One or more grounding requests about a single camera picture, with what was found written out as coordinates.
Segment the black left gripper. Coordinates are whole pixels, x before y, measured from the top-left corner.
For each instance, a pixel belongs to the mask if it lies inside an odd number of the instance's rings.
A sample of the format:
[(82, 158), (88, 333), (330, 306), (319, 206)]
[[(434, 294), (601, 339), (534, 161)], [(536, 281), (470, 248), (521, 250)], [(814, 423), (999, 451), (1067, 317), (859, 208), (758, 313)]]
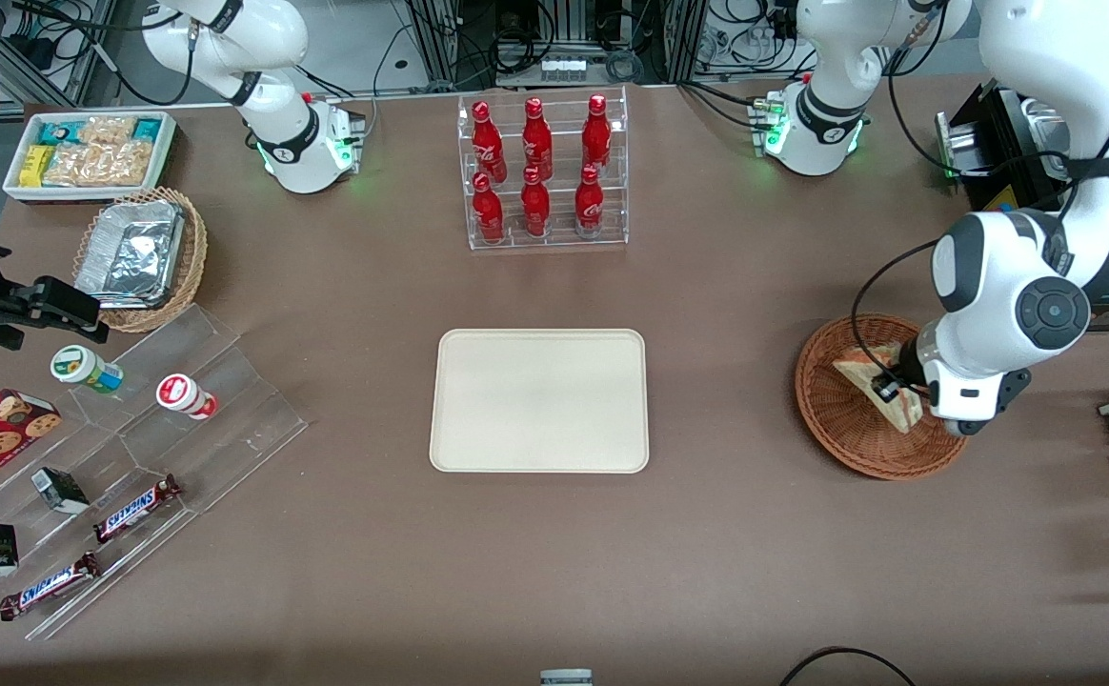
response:
[(899, 352), (899, 376), (885, 369), (873, 378), (873, 392), (881, 401), (894, 401), (902, 390), (902, 379), (915, 390), (938, 393), (947, 371), (939, 347), (938, 325), (925, 325), (915, 339), (904, 344)]

